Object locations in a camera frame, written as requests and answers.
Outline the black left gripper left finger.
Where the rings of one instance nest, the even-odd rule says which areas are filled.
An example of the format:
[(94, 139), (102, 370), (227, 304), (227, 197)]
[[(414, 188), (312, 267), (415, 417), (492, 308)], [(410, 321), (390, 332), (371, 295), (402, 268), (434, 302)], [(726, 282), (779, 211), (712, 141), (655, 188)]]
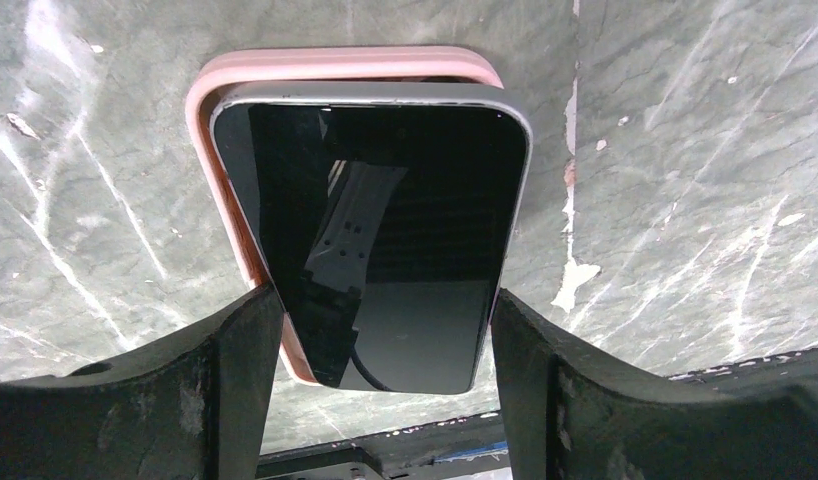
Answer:
[(66, 376), (0, 382), (0, 479), (251, 479), (284, 312), (260, 286)]

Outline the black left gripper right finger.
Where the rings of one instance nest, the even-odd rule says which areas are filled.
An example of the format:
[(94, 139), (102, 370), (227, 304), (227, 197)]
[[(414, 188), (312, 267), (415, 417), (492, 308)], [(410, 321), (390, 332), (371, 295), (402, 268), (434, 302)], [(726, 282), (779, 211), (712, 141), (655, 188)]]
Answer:
[(662, 377), (510, 292), (491, 325), (517, 479), (818, 479), (818, 348)]

